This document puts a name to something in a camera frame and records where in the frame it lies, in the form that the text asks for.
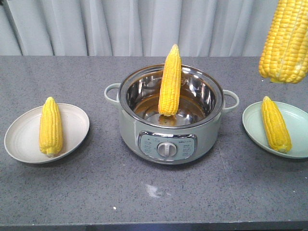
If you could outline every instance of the table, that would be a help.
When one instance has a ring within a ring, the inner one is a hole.
[[[275,84],[259,57],[183,57],[240,98],[218,140],[200,159],[167,166],[134,154],[121,139],[118,111],[104,89],[164,57],[0,57],[0,230],[286,230],[308,228],[308,161],[273,155],[242,124],[265,95],[308,111],[308,80]],[[48,96],[82,108],[83,143],[55,162],[19,162],[5,131]]]

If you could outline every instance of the cooking pot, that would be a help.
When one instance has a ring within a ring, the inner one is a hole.
[[[221,118],[238,107],[239,98],[203,71],[182,65],[179,110],[175,116],[160,115],[163,70],[164,64],[139,69],[109,85],[104,95],[118,108],[120,134],[134,153],[160,164],[188,163],[212,148]],[[111,89],[117,89],[116,99],[107,95]],[[233,106],[226,107],[226,95],[235,99]]]

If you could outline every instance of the corn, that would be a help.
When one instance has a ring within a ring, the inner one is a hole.
[[[259,62],[276,83],[298,83],[308,73],[308,0],[279,0]]]
[[[158,101],[158,112],[164,116],[174,116],[178,111],[181,65],[180,51],[177,44],[174,44],[165,61]]]
[[[262,102],[262,118],[269,146],[281,153],[291,150],[291,137],[277,104],[265,96]]]
[[[62,121],[59,107],[53,97],[43,105],[39,127],[39,149],[48,157],[55,157],[63,145]]]

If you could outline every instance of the oval plate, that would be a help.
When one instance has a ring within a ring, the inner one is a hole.
[[[243,125],[248,136],[266,151],[286,158],[301,159],[308,157],[308,114],[292,105],[275,102],[283,115],[291,136],[292,149],[284,154],[269,147],[263,127],[261,105],[253,103],[243,112]]]
[[[42,107],[34,108],[18,117],[8,128],[4,146],[16,160],[30,164],[44,164],[65,157],[86,137],[90,121],[88,115],[74,105],[58,103],[63,126],[63,147],[57,157],[47,157],[39,150],[39,124]]]

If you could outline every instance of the white curtain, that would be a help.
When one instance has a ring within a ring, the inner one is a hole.
[[[259,56],[278,0],[0,0],[0,55]]]

